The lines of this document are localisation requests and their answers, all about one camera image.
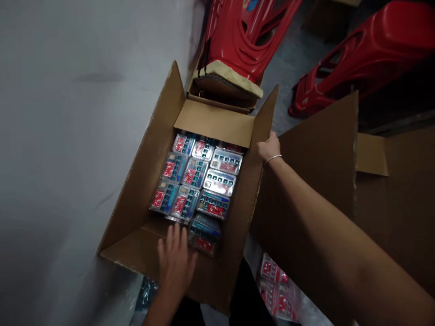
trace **hand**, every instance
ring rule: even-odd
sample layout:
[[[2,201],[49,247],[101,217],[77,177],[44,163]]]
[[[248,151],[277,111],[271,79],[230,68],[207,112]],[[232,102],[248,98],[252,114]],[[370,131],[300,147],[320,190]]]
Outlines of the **hand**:
[[[170,308],[177,308],[183,299],[195,271],[198,253],[189,255],[187,230],[180,232],[180,224],[168,228],[166,244],[159,239],[157,245],[160,264],[159,292]]]
[[[261,156],[263,161],[267,161],[271,157],[281,154],[280,141],[273,131],[271,131],[268,140],[257,143],[257,146],[258,154]]]

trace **forearm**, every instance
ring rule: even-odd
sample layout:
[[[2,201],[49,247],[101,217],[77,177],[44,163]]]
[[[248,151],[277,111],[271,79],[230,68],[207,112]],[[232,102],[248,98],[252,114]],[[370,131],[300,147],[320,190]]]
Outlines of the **forearm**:
[[[268,164],[361,324],[434,321],[434,300],[374,241],[284,160]]]

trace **finger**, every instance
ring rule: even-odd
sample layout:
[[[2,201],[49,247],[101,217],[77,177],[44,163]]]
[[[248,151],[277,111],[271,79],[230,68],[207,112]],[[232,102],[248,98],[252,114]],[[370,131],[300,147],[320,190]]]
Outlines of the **finger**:
[[[162,268],[164,262],[164,241],[162,238],[157,242],[157,253],[159,254],[160,268]]]
[[[181,230],[181,250],[185,253],[188,252],[187,250],[187,229],[183,228]]]
[[[166,236],[166,252],[171,252],[172,242],[174,240],[174,227],[172,225],[168,228],[168,235]]]
[[[175,227],[174,227],[174,243],[173,243],[173,248],[174,249],[179,249],[180,248],[180,224],[179,223],[175,223]]]
[[[189,266],[188,266],[188,271],[187,271],[187,281],[188,284],[190,284],[190,282],[192,282],[193,279],[193,275],[195,274],[195,267],[196,267],[196,261],[198,259],[198,253],[194,252],[191,256],[190,256],[190,260],[189,260]]]

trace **open cardboard box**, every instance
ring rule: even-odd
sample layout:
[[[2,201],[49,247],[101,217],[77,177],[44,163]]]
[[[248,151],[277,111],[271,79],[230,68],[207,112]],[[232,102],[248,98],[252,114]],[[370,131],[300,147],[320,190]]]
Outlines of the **open cardboard box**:
[[[222,238],[214,258],[200,254],[188,295],[229,315],[229,304],[261,183],[256,143],[268,138],[278,87],[256,117],[187,100],[174,62],[109,220],[98,253],[119,265],[159,279],[157,241],[171,222],[149,210],[177,129],[249,148],[237,176]]]
[[[382,138],[357,126],[355,92],[281,135],[281,153],[435,297],[435,128]],[[266,168],[251,234],[335,326],[351,325],[348,302],[278,184]]]

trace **red label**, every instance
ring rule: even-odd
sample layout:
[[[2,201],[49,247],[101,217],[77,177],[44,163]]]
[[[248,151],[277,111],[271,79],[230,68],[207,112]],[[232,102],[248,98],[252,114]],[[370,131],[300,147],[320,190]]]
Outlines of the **red label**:
[[[183,146],[184,146],[184,138],[178,138],[177,144],[175,144],[175,150],[177,152],[181,152],[183,150]]]
[[[177,201],[175,202],[174,206],[174,212],[181,213],[183,210],[184,204],[186,203],[187,198],[180,196],[177,198]]]
[[[283,311],[285,313],[285,311],[287,306],[287,299],[285,298],[284,294],[280,294],[280,299],[279,299],[279,310]]]
[[[242,152],[242,149],[239,146],[233,145],[233,144],[228,144],[226,149],[228,149],[230,151],[233,151],[233,152],[237,152],[237,153],[241,153]]]
[[[188,184],[192,184],[193,177],[195,176],[195,170],[189,169],[186,172],[186,177],[184,178],[184,182]]]
[[[217,206],[214,206],[212,204],[209,204],[207,207],[207,212],[214,214],[214,215],[217,215],[217,216],[220,216],[220,217],[223,217],[223,208],[222,207],[217,207]]]
[[[164,192],[162,191],[155,192],[153,206],[160,208],[160,206],[162,205],[163,197],[164,197]]]
[[[289,282],[289,277],[283,271],[281,271],[281,282],[282,283],[288,283]]]
[[[271,274],[272,264],[270,262],[264,262],[263,264],[263,274],[269,276]]]
[[[213,245],[210,243],[210,241],[207,241],[201,237],[196,238],[196,246],[204,250],[207,250],[208,252],[212,252],[213,250]]]
[[[267,304],[267,298],[266,298],[266,290],[261,290],[261,298],[264,301],[264,304]]]
[[[231,164],[231,163],[222,163],[221,164],[221,167],[220,167],[220,170],[221,171],[226,171],[226,172],[233,172],[233,173],[235,173],[236,172],[236,166],[234,165],[234,164]]]
[[[205,147],[205,142],[200,140],[196,143],[195,145],[195,154],[197,155],[201,155],[201,153],[203,152],[203,149]]]
[[[164,169],[163,175],[165,177],[171,177],[172,172],[174,171],[175,163],[174,162],[166,162],[166,168]]]
[[[275,283],[278,283],[280,281],[280,268],[276,264],[275,266]]]

